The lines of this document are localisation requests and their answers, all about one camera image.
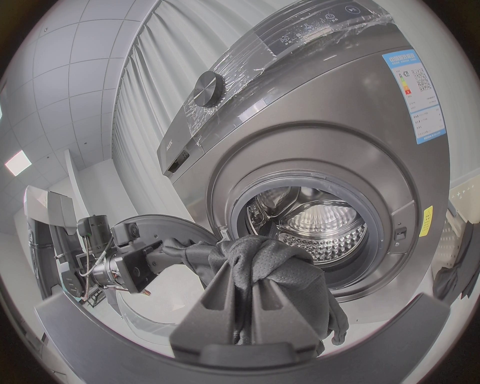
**black cloth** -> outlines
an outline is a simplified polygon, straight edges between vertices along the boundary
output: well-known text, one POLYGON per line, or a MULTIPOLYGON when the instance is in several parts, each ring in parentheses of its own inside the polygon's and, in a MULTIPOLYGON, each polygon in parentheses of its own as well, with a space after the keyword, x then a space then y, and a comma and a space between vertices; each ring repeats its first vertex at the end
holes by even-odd
POLYGON ((235 285, 235 343, 251 343, 252 287, 262 279, 275 281, 320 340, 332 332, 335 345, 345 341, 348 319, 328 290, 323 271, 308 252, 278 240, 249 235, 216 246, 181 244, 168 239, 162 252, 181 257, 208 285, 225 262, 233 268, 235 285))

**blue label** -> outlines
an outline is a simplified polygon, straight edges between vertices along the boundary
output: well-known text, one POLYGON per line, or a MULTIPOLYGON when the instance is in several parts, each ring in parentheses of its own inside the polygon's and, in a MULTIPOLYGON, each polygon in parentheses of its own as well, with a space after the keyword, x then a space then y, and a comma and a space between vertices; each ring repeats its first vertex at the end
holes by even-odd
POLYGON ((407 49, 384 54, 383 58, 407 104, 417 144, 446 134, 437 94, 417 53, 407 49))

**cable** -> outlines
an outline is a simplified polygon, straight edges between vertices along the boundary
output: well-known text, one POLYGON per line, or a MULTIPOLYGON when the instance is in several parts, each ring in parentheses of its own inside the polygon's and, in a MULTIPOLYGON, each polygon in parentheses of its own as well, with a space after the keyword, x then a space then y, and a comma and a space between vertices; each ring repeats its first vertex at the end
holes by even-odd
MULTIPOLYGON (((81 273, 80 273, 80 276, 81 276, 81 277, 88 277, 88 275, 92 273, 93 269, 103 261, 103 259, 104 259, 105 256, 107 255, 108 249, 109 249, 110 246, 112 245, 112 242, 113 242, 113 236, 110 238, 110 240, 109 240, 108 243, 107 243, 107 246, 105 247, 105 249, 104 249, 103 252, 101 253, 100 257, 98 258, 98 260, 95 262, 95 264, 93 265, 93 267, 92 267, 91 269, 89 269, 89 263, 88 263, 88 260, 87 260, 87 272, 84 273, 84 274, 81 274, 81 273)), ((89 258, 89 256, 90 256, 90 251, 89 251, 89 249, 87 248, 87 257, 89 258)))

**ceiling light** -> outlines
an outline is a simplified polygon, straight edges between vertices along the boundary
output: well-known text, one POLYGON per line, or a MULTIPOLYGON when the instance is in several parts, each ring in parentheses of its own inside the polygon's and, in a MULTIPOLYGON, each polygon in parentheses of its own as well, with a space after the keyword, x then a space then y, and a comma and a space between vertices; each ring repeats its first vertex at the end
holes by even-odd
POLYGON ((29 166, 32 165, 28 157, 26 156, 24 151, 20 151, 14 157, 12 157, 9 161, 5 163, 7 168, 13 173, 14 176, 19 175, 22 171, 27 169, 29 166))

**wall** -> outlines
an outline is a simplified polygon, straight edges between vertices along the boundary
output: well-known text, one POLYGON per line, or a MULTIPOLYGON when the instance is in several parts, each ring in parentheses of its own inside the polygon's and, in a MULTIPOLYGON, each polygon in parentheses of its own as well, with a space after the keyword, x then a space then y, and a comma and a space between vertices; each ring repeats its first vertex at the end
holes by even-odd
POLYGON ((107 215, 110 226, 137 215, 111 159, 79 173, 88 206, 95 215, 107 215))

